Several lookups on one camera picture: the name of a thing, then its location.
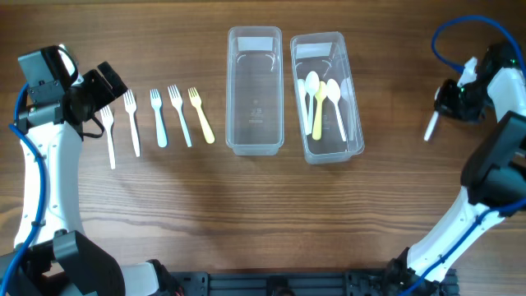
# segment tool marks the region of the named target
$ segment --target empty container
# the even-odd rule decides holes
[[[283,145],[282,57],[277,27],[228,33],[226,142],[236,155],[275,155]]]
[[[344,37],[339,32],[299,35],[292,38],[290,49],[305,160],[309,164],[326,164],[346,161],[362,153],[362,127]],[[309,95],[301,98],[298,91],[298,79],[305,80],[310,71],[316,72],[325,83],[334,79],[341,91],[338,105],[344,131],[340,132],[335,105],[327,98],[323,101],[319,141],[305,133],[300,102],[304,99],[308,107]],[[316,103],[314,99],[314,113],[318,107]]]

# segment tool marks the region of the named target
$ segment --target white fork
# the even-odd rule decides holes
[[[161,108],[163,107],[163,100],[157,89],[150,90],[151,108],[155,111],[155,129],[157,130],[157,144],[159,147],[166,147],[168,139],[166,131],[164,130],[163,117],[161,116]]]
[[[137,103],[133,97],[132,90],[128,90],[124,94],[124,107],[126,112],[130,115],[130,126],[131,126],[131,140],[133,141],[133,150],[135,150],[135,156],[141,156],[141,147],[139,145],[139,136],[137,135],[137,125],[135,124],[135,112],[137,111]]]
[[[100,110],[100,117],[102,117],[102,124],[108,135],[108,152],[109,152],[109,165],[112,169],[115,169],[115,149],[113,148],[113,137],[112,137],[112,125],[113,125],[113,114],[109,106],[106,106]]]
[[[187,146],[191,147],[190,133],[188,132],[187,122],[184,120],[182,115],[182,98],[179,94],[178,88],[173,85],[168,87],[168,93],[170,94],[170,100],[172,101],[173,107],[179,113],[179,120],[181,121],[182,133],[184,134],[184,139],[187,141]]]

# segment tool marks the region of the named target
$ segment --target wood surface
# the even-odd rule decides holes
[[[120,264],[160,259],[172,271],[343,271],[383,267],[449,209],[464,162],[495,126],[441,118],[422,137],[436,88],[458,79],[430,49],[437,26],[483,14],[526,47],[524,1],[180,2],[0,7],[0,253],[21,220],[24,164],[7,129],[25,83],[17,57],[50,44],[74,49],[87,72],[109,61],[138,102],[141,157],[122,99],[111,104],[117,168],[105,139],[86,139],[80,159],[87,236]],[[236,25],[283,31],[285,141],[273,157],[237,157],[226,146],[227,33]],[[342,164],[303,158],[289,42],[339,31],[347,43],[365,150]],[[447,30],[438,49],[463,63],[501,35],[483,24]],[[189,149],[167,86],[183,91]],[[215,133],[205,143],[186,89],[195,86]],[[147,96],[164,100],[169,145],[157,146]],[[95,125],[86,124],[86,130]],[[462,295],[526,294],[526,215],[481,237],[454,264]]]

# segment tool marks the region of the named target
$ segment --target transparent container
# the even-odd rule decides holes
[[[228,33],[226,142],[236,155],[275,155],[284,142],[283,49],[277,27]]]
[[[339,32],[294,36],[290,41],[290,50],[305,160],[309,164],[326,164],[346,161],[362,153],[362,127],[344,37]],[[318,141],[312,138],[312,134],[305,133],[300,102],[304,99],[308,109],[309,94],[300,98],[298,90],[298,79],[305,80],[310,71],[316,72],[320,81],[325,83],[334,79],[341,91],[338,106],[343,131],[339,128],[334,103],[326,98],[321,109],[321,139]],[[316,114],[316,99],[313,105]]]

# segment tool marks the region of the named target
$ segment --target container with spoons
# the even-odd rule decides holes
[[[326,164],[347,161],[362,153],[362,128],[344,37],[338,32],[299,35],[292,38],[290,48],[305,160],[309,164]],[[311,72],[324,85],[325,93],[320,95],[327,99],[313,100],[312,113],[316,118],[309,130],[311,109],[305,118],[300,98],[305,105],[303,91],[308,92],[307,76]],[[303,90],[298,80],[305,80]]]

